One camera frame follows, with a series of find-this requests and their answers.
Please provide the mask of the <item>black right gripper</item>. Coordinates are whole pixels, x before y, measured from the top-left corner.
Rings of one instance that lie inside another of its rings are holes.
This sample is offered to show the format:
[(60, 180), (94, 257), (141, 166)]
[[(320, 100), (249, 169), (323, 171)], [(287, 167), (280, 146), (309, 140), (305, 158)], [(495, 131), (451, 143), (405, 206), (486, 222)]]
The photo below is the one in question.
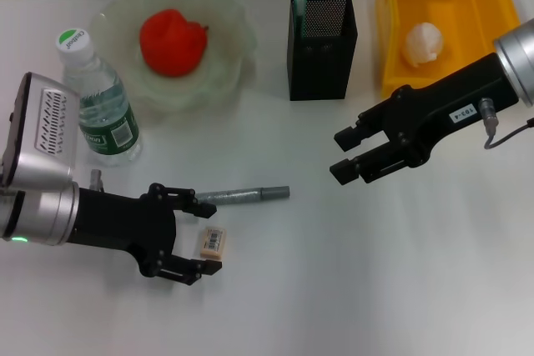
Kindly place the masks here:
[(354, 127), (334, 136), (337, 144), (349, 151), (380, 132), (386, 142), (338, 162), (330, 172), (346, 185), (358, 178), (371, 183), (400, 169), (419, 167), (443, 138), (481, 120), (478, 103), (483, 98), (491, 99), (497, 111), (519, 101), (495, 53), (428, 87), (404, 85), (363, 112)]

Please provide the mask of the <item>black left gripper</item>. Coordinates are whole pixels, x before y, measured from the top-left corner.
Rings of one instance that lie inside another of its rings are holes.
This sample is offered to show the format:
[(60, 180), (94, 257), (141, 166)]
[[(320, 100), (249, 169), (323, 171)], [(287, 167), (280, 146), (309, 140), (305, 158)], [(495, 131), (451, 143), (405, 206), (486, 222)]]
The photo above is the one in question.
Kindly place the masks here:
[(217, 207), (198, 200), (192, 188), (168, 188), (157, 183), (151, 184), (140, 198), (80, 189), (68, 242), (124, 251), (133, 256), (144, 277), (190, 286), (204, 275), (217, 273), (222, 263), (172, 254), (176, 238), (174, 211), (208, 219)]

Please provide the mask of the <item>beige eraser with barcode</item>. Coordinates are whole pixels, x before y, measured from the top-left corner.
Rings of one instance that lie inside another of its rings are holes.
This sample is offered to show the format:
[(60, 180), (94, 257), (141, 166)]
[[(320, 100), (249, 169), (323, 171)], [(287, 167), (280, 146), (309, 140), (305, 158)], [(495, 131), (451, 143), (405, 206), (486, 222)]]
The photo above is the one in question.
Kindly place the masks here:
[(223, 228), (206, 227), (201, 240), (200, 256), (202, 258), (221, 261), (226, 240)]

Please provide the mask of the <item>grey glitter pen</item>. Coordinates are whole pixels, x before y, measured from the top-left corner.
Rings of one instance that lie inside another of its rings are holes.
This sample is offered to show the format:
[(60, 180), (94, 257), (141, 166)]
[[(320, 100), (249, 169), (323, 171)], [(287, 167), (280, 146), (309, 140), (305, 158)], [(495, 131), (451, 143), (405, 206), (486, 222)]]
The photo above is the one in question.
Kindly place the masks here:
[(207, 193), (196, 193), (200, 203), (226, 206), (245, 203), (261, 203), (290, 197), (290, 187), (246, 188)]

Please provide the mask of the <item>white paper ball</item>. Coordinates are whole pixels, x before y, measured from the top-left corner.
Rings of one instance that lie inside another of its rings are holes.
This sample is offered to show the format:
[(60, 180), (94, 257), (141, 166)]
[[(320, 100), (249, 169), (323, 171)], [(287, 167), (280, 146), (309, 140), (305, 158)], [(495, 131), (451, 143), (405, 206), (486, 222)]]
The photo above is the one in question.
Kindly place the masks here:
[(434, 62), (444, 47), (441, 31), (432, 23), (416, 24), (406, 35), (402, 48), (406, 61), (414, 68)]

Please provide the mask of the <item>clear green-label water bottle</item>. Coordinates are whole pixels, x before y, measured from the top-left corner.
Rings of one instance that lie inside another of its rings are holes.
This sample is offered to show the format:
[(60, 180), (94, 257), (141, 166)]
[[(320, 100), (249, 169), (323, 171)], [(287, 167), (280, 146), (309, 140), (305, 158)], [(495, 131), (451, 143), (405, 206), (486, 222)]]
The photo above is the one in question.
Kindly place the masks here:
[(142, 151), (139, 126), (117, 72), (94, 50), (88, 31), (68, 28), (56, 41), (63, 83), (80, 97), (79, 127), (100, 163), (118, 166)]

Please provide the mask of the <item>black mesh pen holder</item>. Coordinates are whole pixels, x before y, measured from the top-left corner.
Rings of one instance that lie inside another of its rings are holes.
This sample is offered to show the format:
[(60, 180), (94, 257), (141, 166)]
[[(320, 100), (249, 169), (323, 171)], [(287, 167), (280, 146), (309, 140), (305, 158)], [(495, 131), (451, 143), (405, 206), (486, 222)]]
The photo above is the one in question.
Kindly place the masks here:
[(290, 2), (287, 74), (292, 101), (343, 99), (358, 31), (352, 0), (307, 0), (305, 15)]

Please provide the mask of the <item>pale green glass plate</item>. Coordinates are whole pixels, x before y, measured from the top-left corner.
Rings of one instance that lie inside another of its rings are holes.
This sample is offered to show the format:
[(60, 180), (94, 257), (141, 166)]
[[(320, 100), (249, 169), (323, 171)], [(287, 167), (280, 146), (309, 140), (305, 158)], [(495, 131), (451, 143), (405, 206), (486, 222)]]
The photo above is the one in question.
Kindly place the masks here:
[[(199, 66), (181, 78), (166, 78), (144, 61), (139, 32), (146, 19), (176, 9), (208, 29)], [(114, 0), (89, 25), (96, 53), (123, 80), (137, 108), (176, 113), (215, 104), (239, 86), (243, 63), (257, 41), (244, 8), (235, 0)]]

